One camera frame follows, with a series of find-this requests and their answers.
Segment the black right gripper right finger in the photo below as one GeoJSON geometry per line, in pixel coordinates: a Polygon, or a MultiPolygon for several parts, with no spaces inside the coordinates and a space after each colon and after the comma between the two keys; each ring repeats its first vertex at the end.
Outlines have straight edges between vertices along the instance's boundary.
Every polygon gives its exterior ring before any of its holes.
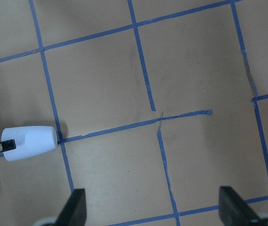
{"type": "Polygon", "coordinates": [[[268,226],[268,214],[256,213],[230,186],[219,187],[219,218],[225,226],[268,226]]]}

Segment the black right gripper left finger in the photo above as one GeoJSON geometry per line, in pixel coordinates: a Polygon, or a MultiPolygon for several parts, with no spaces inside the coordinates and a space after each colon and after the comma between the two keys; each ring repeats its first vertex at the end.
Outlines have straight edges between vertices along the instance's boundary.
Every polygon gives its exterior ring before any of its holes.
{"type": "Polygon", "coordinates": [[[37,220],[34,226],[84,226],[87,220],[85,189],[74,189],[57,217],[37,220]]]}

